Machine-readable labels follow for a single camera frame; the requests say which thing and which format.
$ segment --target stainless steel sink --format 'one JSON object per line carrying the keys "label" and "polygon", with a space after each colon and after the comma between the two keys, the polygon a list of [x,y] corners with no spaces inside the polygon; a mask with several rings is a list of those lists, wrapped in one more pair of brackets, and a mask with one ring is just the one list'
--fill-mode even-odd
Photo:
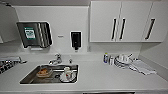
{"label": "stainless steel sink", "polygon": [[[70,67],[76,77],[70,82],[62,82],[60,80],[61,73],[64,72],[65,67]],[[50,77],[39,78],[36,74],[42,69],[52,69],[53,73]],[[78,74],[78,65],[41,65],[37,66],[32,72],[30,72],[23,80],[20,81],[20,84],[47,84],[47,83],[75,83],[77,81]]]}

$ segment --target dish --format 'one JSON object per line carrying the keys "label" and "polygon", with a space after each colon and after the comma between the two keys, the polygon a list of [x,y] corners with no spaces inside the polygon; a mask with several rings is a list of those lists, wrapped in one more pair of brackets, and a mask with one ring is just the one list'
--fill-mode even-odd
{"label": "dish", "polygon": [[129,62],[121,62],[121,61],[119,61],[119,56],[115,57],[115,59],[114,59],[114,64],[117,67],[123,68],[123,69],[129,68],[129,66],[131,65],[131,63],[132,63],[131,59],[129,59]]}
{"label": "dish", "polygon": [[61,73],[61,75],[60,75],[60,80],[61,80],[62,82],[71,82],[73,79],[75,79],[75,77],[76,77],[76,73],[75,73],[75,72],[72,72],[72,77],[69,78],[69,79],[67,79],[66,73],[63,72],[63,73]]}
{"label": "dish", "polygon": [[46,68],[41,69],[36,75],[37,77],[50,77],[50,75],[53,73],[53,71],[47,70]]}

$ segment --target cabinet door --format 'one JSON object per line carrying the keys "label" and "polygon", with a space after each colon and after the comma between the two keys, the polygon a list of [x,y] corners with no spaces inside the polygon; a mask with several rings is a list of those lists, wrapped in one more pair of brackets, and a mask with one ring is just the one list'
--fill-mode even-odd
{"label": "cabinet door", "polygon": [[122,2],[117,42],[141,42],[151,6],[151,1]]}
{"label": "cabinet door", "polygon": [[90,42],[115,42],[121,2],[92,1]]}
{"label": "cabinet door", "polygon": [[14,8],[0,5],[0,43],[19,38],[16,22],[17,14]]}
{"label": "cabinet door", "polygon": [[168,32],[168,2],[153,2],[142,42],[162,42]]}

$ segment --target backsplash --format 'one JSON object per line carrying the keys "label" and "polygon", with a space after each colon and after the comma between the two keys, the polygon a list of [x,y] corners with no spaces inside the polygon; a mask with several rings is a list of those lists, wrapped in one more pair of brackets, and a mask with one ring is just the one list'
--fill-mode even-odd
{"label": "backsplash", "polygon": [[168,36],[162,43],[143,43],[140,55],[168,69],[167,49]]}
{"label": "backsplash", "polygon": [[[11,41],[0,44],[1,55],[140,53],[141,43],[89,43],[88,6],[15,6],[15,9],[20,22],[48,22],[53,44],[42,51],[32,51],[23,48],[21,40]],[[82,44],[77,53],[71,47],[71,31],[82,32]]]}

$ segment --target paper towel dispenser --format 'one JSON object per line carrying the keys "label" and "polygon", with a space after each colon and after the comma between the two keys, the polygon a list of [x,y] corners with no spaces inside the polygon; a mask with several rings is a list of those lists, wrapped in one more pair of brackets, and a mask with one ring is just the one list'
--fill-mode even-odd
{"label": "paper towel dispenser", "polygon": [[17,22],[24,48],[39,46],[46,48],[52,44],[47,22]]}
{"label": "paper towel dispenser", "polygon": [[75,51],[81,47],[81,32],[71,32],[72,47]]}

